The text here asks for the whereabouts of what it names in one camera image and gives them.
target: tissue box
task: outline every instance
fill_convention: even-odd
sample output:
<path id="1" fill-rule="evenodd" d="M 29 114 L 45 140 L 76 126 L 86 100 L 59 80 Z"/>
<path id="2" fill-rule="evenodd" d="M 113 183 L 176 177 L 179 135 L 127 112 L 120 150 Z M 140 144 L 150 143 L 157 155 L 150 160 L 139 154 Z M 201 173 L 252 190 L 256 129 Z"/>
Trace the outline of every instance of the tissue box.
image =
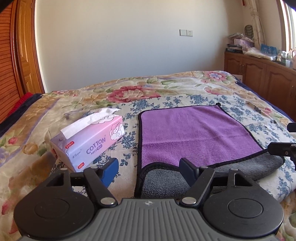
<path id="1" fill-rule="evenodd" d="M 50 141 L 59 159 L 72 171 L 81 172 L 124 133 L 122 116 L 109 115 L 69 139 L 58 134 Z"/>
<path id="2" fill-rule="evenodd" d="M 244 51 L 247 51 L 248 48 L 255 46 L 255 43 L 244 40 L 244 39 L 234 39 L 234 44 L 242 46 Z"/>

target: window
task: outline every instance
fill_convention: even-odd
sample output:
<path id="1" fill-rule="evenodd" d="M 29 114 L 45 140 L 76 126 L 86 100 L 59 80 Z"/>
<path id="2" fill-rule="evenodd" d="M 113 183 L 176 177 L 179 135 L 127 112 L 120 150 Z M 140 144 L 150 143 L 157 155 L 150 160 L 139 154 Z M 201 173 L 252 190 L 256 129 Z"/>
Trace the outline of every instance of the window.
<path id="1" fill-rule="evenodd" d="M 296 48 L 296 12 L 283 0 L 277 0 L 281 20 L 282 50 Z"/>

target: blue flower pattern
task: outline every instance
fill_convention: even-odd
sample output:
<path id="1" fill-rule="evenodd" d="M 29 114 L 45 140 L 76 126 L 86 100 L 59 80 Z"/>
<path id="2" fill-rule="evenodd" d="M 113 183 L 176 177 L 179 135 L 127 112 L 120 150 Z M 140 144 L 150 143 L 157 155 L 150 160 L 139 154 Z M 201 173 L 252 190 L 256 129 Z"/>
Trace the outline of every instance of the blue flower pattern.
<path id="1" fill-rule="evenodd" d="M 203 94 L 163 96 L 142 99 L 116 106 L 120 109 L 116 114 L 123 116 L 123 126 L 126 133 L 121 139 L 96 158 L 92 164 L 101 167 L 110 160 L 111 157 L 117 158 L 120 165 L 119 173 L 115 176 L 113 182 L 117 182 L 117 179 L 122 182 L 123 176 L 127 178 L 126 175 L 123 174 L 126 168 L 132 168 L 133 172 L 136 173 L 139 132 L 138 114 L 140 112 L 179 106 L 215 105 L 217 102 L 221 103 L 221 108 L 225 112 L 250 131 L 262 148 L 267 148 L 270 142 L 296 142 L 287 130 L 277 123 L 277 120 L 263 115 L 260 109 L 248 105 L 247 101 L 240 97 Z M 294 163 L 289 158 L 285 158 L 284 165 L 276 170 L 274 175 L 276 175 L 277 178 L 274 178 L 274 176 L 265 177 L 259 180 L 258 183 L 276 199 L 282 200 L 296 185 Z M 75 187 L 75 190 L 85 195 L 85 189 L 77 189 Z"/>

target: tissue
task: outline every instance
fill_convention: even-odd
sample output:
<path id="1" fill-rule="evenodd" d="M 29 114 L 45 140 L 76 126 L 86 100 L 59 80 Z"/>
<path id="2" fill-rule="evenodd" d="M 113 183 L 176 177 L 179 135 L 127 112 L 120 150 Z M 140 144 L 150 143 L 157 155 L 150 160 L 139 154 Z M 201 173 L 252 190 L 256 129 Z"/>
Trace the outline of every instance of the tissue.
<path id="1" fill-rule="evenodd" d="M 78 121 L 75 121 L 71 125 L 63 128 L 60 131 L 60 137 L 63 139 L 69 139 L 70 137 L 74 136 L 79 131 L 83 130 L 87 126 L 98 123 L 100 120 L 112 115 L 114 112 L 118 111 L 119 109 L 116 108 L 102 108 L 100 112 L 93 113 L 89 116 L 83 117 Z"/>
<path id="2" fill-rule="evenodd" d="M 58 158 L 74 172 L 87 168 L 125 134 L 117 110 L 104 108 L 62 129 L 50 140 Z"/>

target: white tissue paper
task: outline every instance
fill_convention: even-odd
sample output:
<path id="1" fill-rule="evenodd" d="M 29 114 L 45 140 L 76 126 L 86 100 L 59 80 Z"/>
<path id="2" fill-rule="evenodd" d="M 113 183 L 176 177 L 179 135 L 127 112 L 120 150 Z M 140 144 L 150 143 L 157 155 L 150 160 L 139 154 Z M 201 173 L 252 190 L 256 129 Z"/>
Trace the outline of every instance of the white tissue paper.
<path id="1" fill-rule="evenodd" d="M 60 137 L 63 139 L 69 139 L 74 136 L 76 133 L 86 128 L 92 123 L 99 123 L 100 120 L 105 119 L 109 115 L 112 115 L 114 112 L 118 111 L 116 108 L 102 108 L 99 112 L 93 113 L 89 116 L 83 117 L 78 121 L 68 125 L 60 131 Z"/>

